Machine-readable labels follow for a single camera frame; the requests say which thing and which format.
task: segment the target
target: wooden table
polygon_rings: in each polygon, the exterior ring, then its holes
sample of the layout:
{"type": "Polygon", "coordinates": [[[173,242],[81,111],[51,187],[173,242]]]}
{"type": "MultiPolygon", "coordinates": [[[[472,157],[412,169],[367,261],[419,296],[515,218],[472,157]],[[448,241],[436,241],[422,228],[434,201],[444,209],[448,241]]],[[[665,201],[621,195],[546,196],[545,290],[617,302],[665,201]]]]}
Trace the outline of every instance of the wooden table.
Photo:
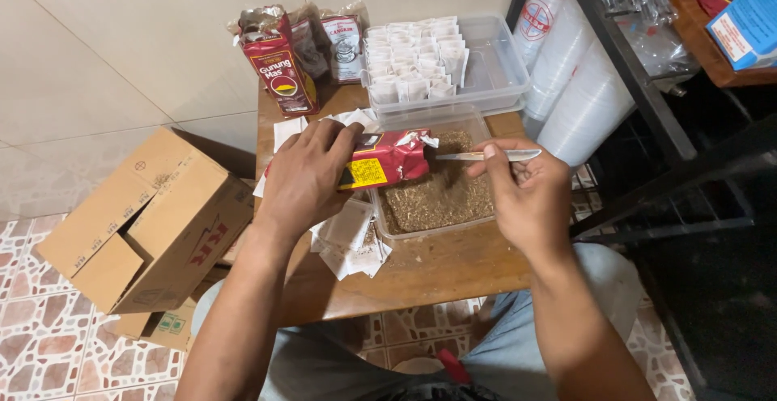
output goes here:
{"type": "MultiPolygon", "coordinates": [[[[324,86],[318,93],[322,111],[308,119],[370,106],[359,85],[324,86]]],[[[274,99],[260,91],[257,179],[273,155],[273,123],[282,120],[274,99]]],[[[492,137],[524,133],[515,112],[487,117],[486,123],[492,137]]],[[[387,240],[394,250],[374,278],[355,274],[337,281],[318,254],[309,251],[310,239],[308,232],[291,257],[282,305],[284,327],[529,287],[526,258],[502,237],[495,221],[426,238],[387,240]]]]}

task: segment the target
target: white wall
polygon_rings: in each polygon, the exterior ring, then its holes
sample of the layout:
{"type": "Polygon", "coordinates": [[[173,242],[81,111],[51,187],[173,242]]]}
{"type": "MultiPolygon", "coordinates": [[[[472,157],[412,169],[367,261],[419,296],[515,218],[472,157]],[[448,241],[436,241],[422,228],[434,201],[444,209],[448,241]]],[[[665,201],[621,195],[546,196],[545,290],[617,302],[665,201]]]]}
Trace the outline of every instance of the white wall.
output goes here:
{"type": "MultiPolygon", "coordinates": [[[[160,125],[253,152],[258,80],[224,25],[305,1],[0,0],[0,221],[72,210],[160,125]]],[[[510,0],[364,1],[380,24],[510,0]]]]}

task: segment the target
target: hand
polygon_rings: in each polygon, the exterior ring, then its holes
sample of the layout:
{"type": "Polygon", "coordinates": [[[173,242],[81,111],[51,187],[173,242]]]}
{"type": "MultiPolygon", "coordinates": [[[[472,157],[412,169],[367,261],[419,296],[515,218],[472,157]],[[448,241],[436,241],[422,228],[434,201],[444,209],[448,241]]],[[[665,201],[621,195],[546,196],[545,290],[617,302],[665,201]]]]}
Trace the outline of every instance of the hand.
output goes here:
{"type": "Polygon", "coordinates": [[[267,172],[254,223],[272,226],[296,243],[310,227],[339,213],[353,192],[338,192],[337,183],[363,130],[359,123],[345,127],[322,119],[286,140],[267,172]]]}
{"type": "Polygon", "coordinates": [[[490,139],[474,147],[485,161],[467,169],[472,177],[488,172],[494,210],[502,234],[529,261],[569,248],[572,190],[569,166],[525,138],[490,139]],[[510,163],[505,149],[542,149],[527,161],[510,163]]]}

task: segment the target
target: yellow label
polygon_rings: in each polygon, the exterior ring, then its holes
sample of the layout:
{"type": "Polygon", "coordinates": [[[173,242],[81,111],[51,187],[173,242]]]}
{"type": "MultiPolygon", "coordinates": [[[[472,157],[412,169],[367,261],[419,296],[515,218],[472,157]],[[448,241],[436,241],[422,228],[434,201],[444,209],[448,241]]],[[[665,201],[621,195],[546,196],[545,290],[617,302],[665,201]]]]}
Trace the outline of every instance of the yellow label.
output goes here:
{"type": "Polygon", "coordinates": [[[356,189],[387,182],[380,161],[377,158],[355,160],[346,164],[338,189],[356,189]]]}

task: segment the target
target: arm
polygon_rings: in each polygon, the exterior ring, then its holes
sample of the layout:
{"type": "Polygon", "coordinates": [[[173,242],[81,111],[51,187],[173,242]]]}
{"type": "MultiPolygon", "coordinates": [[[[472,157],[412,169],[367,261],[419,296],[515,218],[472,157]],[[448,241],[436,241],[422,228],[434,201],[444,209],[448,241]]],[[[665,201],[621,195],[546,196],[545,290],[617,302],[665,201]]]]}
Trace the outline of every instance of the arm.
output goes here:
{"type": "Polygon", "coordinates": [[[313,225],[343,209],[335,191],[364,128],[312,122],[278,150],[246,244],[208,312],[181,375],[176,401],[258,399],[291,251],[313,225]]]}
{"type": "Polygon", "coordinates": [[[535,329],[560,399],[653,400],[653,391],[601,313],[569,243],[569,167],[547,151],[509,163],[502,149],[540,148],[526,139],[489,140],[486,160],[500,231],[529,260],[535,329]]]}

